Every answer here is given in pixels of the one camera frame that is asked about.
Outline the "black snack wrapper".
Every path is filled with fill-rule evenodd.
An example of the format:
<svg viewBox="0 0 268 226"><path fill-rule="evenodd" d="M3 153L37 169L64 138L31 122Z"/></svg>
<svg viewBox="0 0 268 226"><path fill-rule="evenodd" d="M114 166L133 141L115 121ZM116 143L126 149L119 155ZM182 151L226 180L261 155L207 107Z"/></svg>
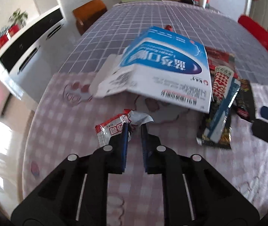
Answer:
<svg viewBox="0 0 268 226"><path fill-rule="evenodd" d="M197 133L197 143L211 147L231 149L231 114L235 112L248 122L255 120L255 104L250 82L246 79L232 79L229 89L211 101Z"/></svg>

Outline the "red white snack wrapper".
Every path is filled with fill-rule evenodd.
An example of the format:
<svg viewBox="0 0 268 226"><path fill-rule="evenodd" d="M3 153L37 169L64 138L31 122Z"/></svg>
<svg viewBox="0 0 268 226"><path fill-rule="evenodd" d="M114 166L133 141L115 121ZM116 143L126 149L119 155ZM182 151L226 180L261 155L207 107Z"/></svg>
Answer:
<svg viewBox="0 0 268 226"><path fill-rule="evenodd" d="M135 110L124 109L123 113L117 114L114 117L95 126L96 136L100 146L109 144L112 136L121 134L123 124L129 124L129 128L135 130L142 124L153 122L153 118L146 113Z"/></svg>

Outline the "blue red snack packet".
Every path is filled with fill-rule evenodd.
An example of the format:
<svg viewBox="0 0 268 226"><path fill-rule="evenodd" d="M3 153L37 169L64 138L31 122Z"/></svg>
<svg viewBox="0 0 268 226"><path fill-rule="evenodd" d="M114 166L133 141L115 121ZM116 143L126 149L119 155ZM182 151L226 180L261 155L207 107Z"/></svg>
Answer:
<svg viewBox="0 0 268 226"><path fill-rule="evenodd" d="M204 135L217 143L223 133L230 108L239 92L241 82L234 77L234 71L227 66L217 66L213 83L213 94L219 107L206 128Z"/></svg>

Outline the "pink checkered tablecloth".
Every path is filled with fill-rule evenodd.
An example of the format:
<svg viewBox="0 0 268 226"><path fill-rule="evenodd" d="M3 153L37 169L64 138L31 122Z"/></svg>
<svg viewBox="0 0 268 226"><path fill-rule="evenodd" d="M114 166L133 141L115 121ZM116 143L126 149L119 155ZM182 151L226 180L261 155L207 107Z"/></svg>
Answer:
<svg viewBox="0 0 268 226"><path fill-rule="evenodd" d="M89 99L86 86L95 73L57 73L35 112L23 165L23 195L27 196L68 155L86 156L99 146L95 126L135 109L136 95ZM251 124L233 115L231 149L200 146L196 134L202 114L188 109L170 122L150 123L150 134L182 156L199 154L222 174L261 216L268 211L268 143L252 135ZM161 177L144 171L140 131L129 141L126 170L108 182L109 225L163 225Z"/></svg>

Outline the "red chair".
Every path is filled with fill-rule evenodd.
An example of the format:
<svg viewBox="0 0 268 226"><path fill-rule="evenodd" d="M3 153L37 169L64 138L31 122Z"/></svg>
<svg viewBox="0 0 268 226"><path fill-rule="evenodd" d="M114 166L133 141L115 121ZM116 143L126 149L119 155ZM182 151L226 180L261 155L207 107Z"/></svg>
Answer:
<svg viewBox="0 0 268 226"><path fill-rule="evenodd" d="M246 15L241 15L238 23L252 34L268 52L268 31Z"/></svg>

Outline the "red flattened carton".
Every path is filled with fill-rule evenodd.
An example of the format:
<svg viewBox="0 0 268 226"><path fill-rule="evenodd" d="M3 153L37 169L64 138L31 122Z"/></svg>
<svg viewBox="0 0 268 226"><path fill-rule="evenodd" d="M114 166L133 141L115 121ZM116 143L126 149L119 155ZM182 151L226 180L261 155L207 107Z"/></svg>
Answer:
<svg viewBox="0 0 268 226"><path fill-rule="evenodd" d="M211 73L214 73L217 66L227 66L235 71L235 58L233 54L223 52L211 47L205 47L208 65Z"/></svg>

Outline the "blue white medicine box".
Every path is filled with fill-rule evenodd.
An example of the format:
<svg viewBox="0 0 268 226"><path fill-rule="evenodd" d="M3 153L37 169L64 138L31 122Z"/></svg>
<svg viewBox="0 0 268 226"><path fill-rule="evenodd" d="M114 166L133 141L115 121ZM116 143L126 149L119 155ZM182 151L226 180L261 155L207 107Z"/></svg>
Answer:
<svg viewBox="0 0 268 226"><path fill-rule="evenodd" d="M212 89L204 45L150 27L123 54L109 55L89 87L96 98L124 91L208 113Z"/></svg>

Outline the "white paper cup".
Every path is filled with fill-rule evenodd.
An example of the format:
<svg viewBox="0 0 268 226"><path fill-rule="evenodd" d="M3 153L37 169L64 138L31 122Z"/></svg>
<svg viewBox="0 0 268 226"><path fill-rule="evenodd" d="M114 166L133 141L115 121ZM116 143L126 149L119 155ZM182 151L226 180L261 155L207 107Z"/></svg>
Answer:
<svg viewBox="0 0 268 226"><path fill-rule="evenodd" d="M205 9L207 1L208 0L198 0L198 6L202 7L203 9Z"/></svg>

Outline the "white sideboard cabinet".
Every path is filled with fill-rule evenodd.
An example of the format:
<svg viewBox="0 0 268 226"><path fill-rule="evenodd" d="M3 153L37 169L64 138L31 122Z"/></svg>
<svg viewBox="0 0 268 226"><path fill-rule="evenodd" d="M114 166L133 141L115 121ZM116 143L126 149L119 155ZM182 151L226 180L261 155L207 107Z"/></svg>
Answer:
<svg viewBox="0 0 268 226"><path fill-rule="evenodd" d="M39 102L71 43L59 6L19 30L0 49L0 80L19 98Z"/></svg>

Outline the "grey grid tablecloth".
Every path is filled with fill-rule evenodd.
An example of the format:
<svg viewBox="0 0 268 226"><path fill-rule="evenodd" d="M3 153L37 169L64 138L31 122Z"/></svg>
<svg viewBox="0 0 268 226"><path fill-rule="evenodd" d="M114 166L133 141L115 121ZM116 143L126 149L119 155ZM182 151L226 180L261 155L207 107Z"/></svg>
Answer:
<svg viewBox="0 0 268 226"><path fill-rule="evenodd" d="M240 24L213 10L172 1L117 4L75 42L61 73L98 71L149 27L170 25L175 33L234 55L241 78L268 85L268 52Z"/></svg>

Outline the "brown wooden chair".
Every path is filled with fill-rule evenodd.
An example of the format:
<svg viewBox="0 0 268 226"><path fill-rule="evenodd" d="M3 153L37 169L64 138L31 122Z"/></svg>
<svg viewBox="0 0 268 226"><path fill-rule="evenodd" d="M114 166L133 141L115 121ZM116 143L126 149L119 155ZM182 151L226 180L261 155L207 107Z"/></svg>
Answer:
<svg viewBox="0 0 268 226"><path fill-rule="evenodd" d="M74 9L73 15L80 35L83 35L106 12L107 7L101 0L92 0Z"/></svg>

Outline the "potted plant on cabinet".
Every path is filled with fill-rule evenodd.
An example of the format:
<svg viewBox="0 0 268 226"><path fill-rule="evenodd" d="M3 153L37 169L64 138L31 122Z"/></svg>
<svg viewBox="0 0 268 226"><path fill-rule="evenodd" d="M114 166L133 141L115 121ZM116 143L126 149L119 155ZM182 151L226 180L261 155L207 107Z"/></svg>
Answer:
<svg viewBox="0 0 268 226"><path fill-rule="evenodd" d="M11 24L17 24L20 26L20 28L23 28L26 25L28 19L28 13L27 11L21 11L20 8L15 10L13 14L9 17L9 22Z"/></svg>

